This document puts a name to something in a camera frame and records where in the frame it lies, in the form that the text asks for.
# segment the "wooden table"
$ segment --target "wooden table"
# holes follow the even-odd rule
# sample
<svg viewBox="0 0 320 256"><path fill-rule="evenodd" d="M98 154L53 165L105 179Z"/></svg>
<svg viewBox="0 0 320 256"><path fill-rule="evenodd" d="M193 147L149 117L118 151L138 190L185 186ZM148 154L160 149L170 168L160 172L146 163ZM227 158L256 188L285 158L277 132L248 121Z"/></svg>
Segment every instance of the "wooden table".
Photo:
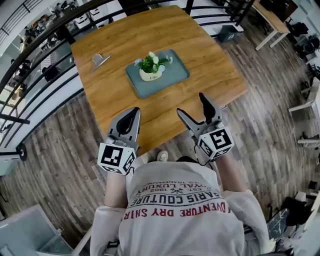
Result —
<svg viewBox="0 0 320 256"><path fill-rule="evenodd" d="M257 51L260 50L271 38L273 38L277 33L282 34L277 40L275 40L270 48L274 47L283 38L290 33L286 25L272 12L268 11L260 4L260 0L255 0L252 7L270 24L273 31L255 48Z"/></svg>
<svg viewBox="0 0 320 256"><path fill-rule="evenodd" d="M116 115L135 106L141 109L140 155L186 129L177 108L196 120L204 118L199 92L224 106L247 90L244 79L220 46L176 5L113 22L86 35L71 48L84 91L104 134ZM146 99L139 98L127 77L126 66L149 52L167 49L175 50L190 77ZM93 55L110 53L112 57L91 74Z"/></svg>

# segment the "potted plant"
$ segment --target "potted plant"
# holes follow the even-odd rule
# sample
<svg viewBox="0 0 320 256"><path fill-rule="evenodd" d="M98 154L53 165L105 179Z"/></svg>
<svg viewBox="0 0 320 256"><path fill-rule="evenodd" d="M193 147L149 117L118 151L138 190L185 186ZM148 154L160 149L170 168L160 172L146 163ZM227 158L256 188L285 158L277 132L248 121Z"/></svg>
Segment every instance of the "potted plant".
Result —
<svg viewBox="0 0 320 256"><path fill-rule="evenodd" d="M166 69L165 64L171 64L172 61L172 57L166 56L165 58L159 58L150 51L145 58L136 59L134 61L134 65L138 65L142 80L149 82L160 78Z"/></svg>

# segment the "sleeve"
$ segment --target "sleeve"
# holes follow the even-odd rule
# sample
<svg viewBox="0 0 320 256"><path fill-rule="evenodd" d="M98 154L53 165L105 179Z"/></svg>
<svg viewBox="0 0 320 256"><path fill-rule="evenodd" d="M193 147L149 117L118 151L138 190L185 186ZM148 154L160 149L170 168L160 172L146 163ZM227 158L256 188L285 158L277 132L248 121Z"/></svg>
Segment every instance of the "sleeve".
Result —
<svg viewBox="0 0 320 256"><path fill-rule="evenodd" d="M249 227L244 232L243 255L256 256L268 253L269 233L267 223L253 193L247 190L246 192L224 191L222 194L237 219Z"/></svg>
<svg viewBox="0 0 320 256"><path fill-rule="evenodd" d="M101 256L109 241L118 239L126 209L100 206L96 209L90 240L90 256Z"/></svg>

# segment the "black railing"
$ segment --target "black railing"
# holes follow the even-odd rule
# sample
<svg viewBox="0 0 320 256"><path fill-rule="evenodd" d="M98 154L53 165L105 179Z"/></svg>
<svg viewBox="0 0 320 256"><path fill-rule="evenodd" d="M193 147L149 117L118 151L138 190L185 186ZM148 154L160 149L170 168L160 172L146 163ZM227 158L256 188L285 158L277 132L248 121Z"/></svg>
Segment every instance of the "black railing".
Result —
<svg viewBox="0 0 320 256"><path fill-rule="evenodd" d="M33 82L27 82L28 78L32 75L32 73L37 69L39 65L47 58L48 56L58 53L61 48L63 48L65 45L71 45L74 43L75 36L80 35L83 32L86 32L89 29L92 29L94 25L101 23L103 21L111 21L113 17L123 14L123 13L128 13L130 11L134 11L135 9L141 8L141 7L147 7L147 6L157 6L158 4L165 3L165 2L170 2L171 0L148 0L146 3L139 3L136 5L132 5L123 9L120 9L118 11L115 11L113 13L110 13L98 20L92 21L90 24L86 25L85 27L81 29L77 29L75 31L69 31L65 26L73 21L75 18L78 18L88 11L95 9L102 4L106 4L108 2L111 2L112 0L95 0L95 1L90 1L85 3L84 5L69 11L68 13L65 13L63 17L55 20L53 24L49 28L47 28L43 33L41 33L31 44L29 44L26 49L16 58L16 60L13 62L13 64L10 66L8 71L5 73L3 76L2 80L0 81L0 93L3 91L5 86L12 81L13 75L16 73L16 71L19 69L19 67L26 61L26 59L30 56L33 51L35 51L39 45L41 45L46 39L54 35L55 33L58 35L63 35L64 38L60 38L60 42L57 43L55 46L52 48L48 49L45 51L43 54L41 54L41 57L39 60L34 61L33 65L30 67L30 69L24 74L23 77L18 77L15 85L12 88L11 93L5 100L5 102L0 102L0 105L2 104L2 108L0 110L0 118L4 119L4 122L2 126L0 127L0 131L3 131L5 124L7 121L12 121L13 123L9 126L7 129L6 133L4 134L0 146L3 144L5 141L5 138L9 134L10 130L13 128L15 123L20 123L18 127L14 130L14 132L11 132L10 138L6 140L5 147L8 146L10 141L13 139L15 134L18 132L18 130L24 125L29 123L29 118L32 116L32 114L44 103L46 100L48 100L54 93L56 93L59 89L61 89L64 85L66 85L68 82L70 82L72 79L74 79L78 73L72 75L71 77L67 78L64 82L62 82L59 86L57 86L52 92L50 92L42 101L35 106L28 114L25 114L25 117L23 118L23 114L25 113L26 110L32 105L32 103L39 98L39 96L46 91L47 88L49 88L53 83L55 83L60 77L62 77L65 73L70 71L73 67L75 67L75 64L72 62L71 64L67 65L63 70L60 70L53 78L51 78L42 88L37 91L31 99L28 100L28 102L25 104L25 106L18 110L19 105L23 101L23 99L26 98L30 94L30 92L42 81L44 78L47 79L47 75L51 73L52 70L56 70L59 65L61 65L64 61L68 60L69 58L72 57L72 53L68 52L64 55L62 55L55 63L50 65L42 74L40 74L38 77L35 78ZM34 6L37 5L37 3L41 2L41 0L27 0L23 3L22 8L26 10L26 12L29 12L32 10ZM216 17L225 17L226 19L224 20L217 20L217 21L208 21L208 22L203 22L200 23L200 26L209 26L209 25L216 25L216 24L227 24L227 23L235 23L238 25L244 16L246 15L247 11L249 10L250 6L253 4L254 0L249 0L249 1L243 1L243 0L238 0L237 1L237 6L234 6L231 2L224 1L223 6L218 6L218 5L210 5L210 6L194 6L196 1L194 0L188 0L186 7L183 8L186 13L189 15L192 15L192 10L201 10L201 9L221 9L224 10L224 13L221 14L206 14L206 15L196 15L192 16L193 19L202 19L202 18L216 18ZM15 26L13 22L11 22L12 17L15 17L16 14L13 14L7 21L6 25L7 26ZM12 105L9 104L10 99L12 96L15 94L15 91L17 91L20 87L23 87L23 95L18 99L18 101ZM1 115L2 112L4 111L5 107L11 107L11 110L8 115Z"/></svg>
<svg viewBox="0 0 320 256"><path fill-rule="evenodd" d="M42 2L42 0L26 0L14 11L14 13L4 22L0 29L0 45L10 35L12 30L19 24L19 22L40 2Z"/></svg>

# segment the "wooden floor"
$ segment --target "wooden floor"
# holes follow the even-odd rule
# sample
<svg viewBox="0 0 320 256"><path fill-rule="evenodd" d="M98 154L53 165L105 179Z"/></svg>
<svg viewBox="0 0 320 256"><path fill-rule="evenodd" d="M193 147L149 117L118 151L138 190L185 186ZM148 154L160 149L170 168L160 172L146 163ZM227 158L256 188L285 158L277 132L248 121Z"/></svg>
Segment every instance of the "wooden floor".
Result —
<svg viewBox="0 0 320 256"><path fill-rule="evenodd" d="M243 21L244 34L224 44L230 58L247 80L248 92L223 111L236 146L233 155L249 188L267 213L267 204L280 206L287 196L304 191L314 177L317 152L296 144L302 131L317 134L309 110L289 114L303 101L299 94L307 80L306 66L288 39L274 48L255 47L266 36ZM105 173L97 166L102 135L85 94L80 94L48 118L26 140L26 162L0 179L0 206L7 216L40 204L64 238L75 246L92 224L102 203ZM160 146L174 161L195 157L193 141L182 133ZM155 156L159 148L137 162Z"/></svg>

